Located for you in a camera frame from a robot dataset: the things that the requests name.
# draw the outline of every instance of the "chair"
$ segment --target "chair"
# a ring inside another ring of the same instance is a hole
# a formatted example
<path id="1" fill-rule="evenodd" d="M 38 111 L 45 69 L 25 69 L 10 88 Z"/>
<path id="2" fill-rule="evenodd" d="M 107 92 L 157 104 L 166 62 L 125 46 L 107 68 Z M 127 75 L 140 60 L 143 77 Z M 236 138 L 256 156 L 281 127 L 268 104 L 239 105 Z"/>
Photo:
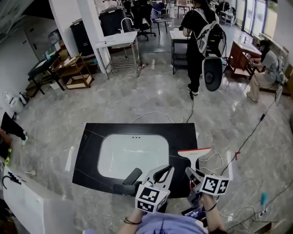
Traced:
<path id="1" fill-rule="evenodd" d="M 145 30 L 151 28 L 151 12 L 152 6 L 145 3 L 144 1 L 136 1 L 135 5 L 131 8 L 133 17 L 134 17 L 134 28 L 139 29 L 137 35 L 143 35 L 146 37 L 148 41 L 148 34 L 153 34 L 156 36 L 154 32 L 145 32 Z"/>

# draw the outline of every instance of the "person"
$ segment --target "person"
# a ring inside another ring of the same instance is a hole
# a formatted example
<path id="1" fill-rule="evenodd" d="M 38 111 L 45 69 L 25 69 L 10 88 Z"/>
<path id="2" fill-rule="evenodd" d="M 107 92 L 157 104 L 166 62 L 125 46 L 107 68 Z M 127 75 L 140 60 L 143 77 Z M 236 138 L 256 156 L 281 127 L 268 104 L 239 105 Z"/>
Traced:
<path id="1" fill-rule="evenodd" d="M 207 210 L 208 230 L 201 221 L 191 217 L 164 213 L 144 215 L 143 211 L 135 209 L 117 234 L 227 234 L 213 196 L 203 193 L 201 203 Z"/>
<path id="2" fill-rule="evenodd" d="M 20 127 L 15 121 L 13 121 L 9 115 L 0 108 L 0 125 L 1 128 L 6 132 L 16 135 L 22 139 L 22 145 L 25 145 L 28 141 L 26 132 Z"/>
<path id="3" fill-rule="evenodd" d="M 258 101 L 259 99 L 259 90 L 261 88 L 269 89 L 274 86 L 274 83 L 277 80 L 277 68 L 278 68 L 278 58 L 277 56 L 270 50 L 269 42 L 266 40 L 262 40 L 260 42 L 260 51 L 261 58 L 253 59 L 254 62 L 253 67 L 266 67 L 265 72 L 254 74 L 250 80 L 250 91 L 246 94 L 251 100 Z"/>
<path id="4" fill-rule="evenodd" d="M 202 11 L 209 23 L 216 19 L 215 12 L 213 12 L 207 0 L 192 0 L 193 8 L 198 8 Z M 188 84 L 188 90 L 193 95 L 198 95 L 198 88 L 200 86 L 200 75 L 202 73 L 201 63 L 204 59 L 202 53 L 199 52 L 196 42 L 196 37 L 199 36 L 202 28 L 207 25 L 207 22 L 197 11 L 188 11 L 185 15 L 181 27 L 183 27 L 183 34 L 190 37 L 187 45 L 187 70 L 191 83 Z"/>

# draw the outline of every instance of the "marble floor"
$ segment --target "marble floor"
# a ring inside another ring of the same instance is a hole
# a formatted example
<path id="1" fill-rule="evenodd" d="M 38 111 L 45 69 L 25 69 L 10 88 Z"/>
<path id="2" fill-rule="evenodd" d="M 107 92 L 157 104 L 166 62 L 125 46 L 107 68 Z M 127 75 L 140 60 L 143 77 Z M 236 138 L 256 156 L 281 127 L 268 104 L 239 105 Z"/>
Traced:
<path id="1" fill-rule="evenodd" d="M 235 27 L 224 27 L 228 38 L 228 51 L 232 39 L 241 31 Z M 78 230 L 92 228 L 97 233 L 115 233 L 125 216 L 134 207 L 134 198 L 108 194 L 72 184 L 73 171 L 65 171 L 69 149 L 64 147 L 79 145 L 87 122 L 130 123 L 145 112 L 160 111 L 176 122 L 185 122 L 191 113 L 192 102 L 187 91 L 189 78 L 187 71 L 179 69 L 172 75 L 170 35 L 161 28 L 161 36 L 151 37 L 145 42 L 140 38 L 140 49 L 145 61 L 153 61 L 136 77 L 133 69 L 121 69 L 110 74 L 106 80 L 103 74 L 95 74 L 90 89 L 53 90 L 48 88 L 45 95 L 38 93 L 25 106 L 17 122 L 28 132 L 30 141 L 22 146 L 13 137 L 11 163 L 22 171 L 32 167 L 37 172 L 36 181 L 46 188 L 70 199 L 75 207 L 74 224 Z M 261 115 L 274 100 L 274 95 L 262 92 L 258 103 L 246 97 L 250 89 L 248 81 L 231 79 L 225 75 L 221 87 L 208 92 L 200 80 L 199 95 L 195 97 L 194 114 L 190 122 L 199 133 L 198 147 L 211 147 L 207 159 L 213 153 L 220 153 L 223 167 L 214 173 L 221 174 L 244 140 L 251 134 Z M 236 218 L 239 209 L 254 206 L 260 211 L 262 192 L 271 200 L 288 185 L 293 177 L 293 135 L 289 126 L 289 115 L 293 111 L 293 101 L 283 96 L 277 107 L 272 105 L 255 133 L 241 149 L 238 159 L 231 163 L 233 180 L 225 196 L 220 197 L 218 209 L 227 228 L 238 222 L 225 216 Z M 167 116 L 159 113 L 145 115 L 137 123 L 168 123 Z M 210 170 L 220 167 L 218 156 L 201 167 Z M 169 199 L 167 212 L 180 214 L 189 208 L 187 199 Z M 288 188 L 271 206 L 262 220 L 285 219 L 277 233 L 284 230 L 293 220 L 293 187 Z M 245 208 L 237 217 L 245 220 L 253 210 Z M 246 221 L 251 231 L 261 224 Z M 241 233 L 242 225 L 229 230 Z"/>

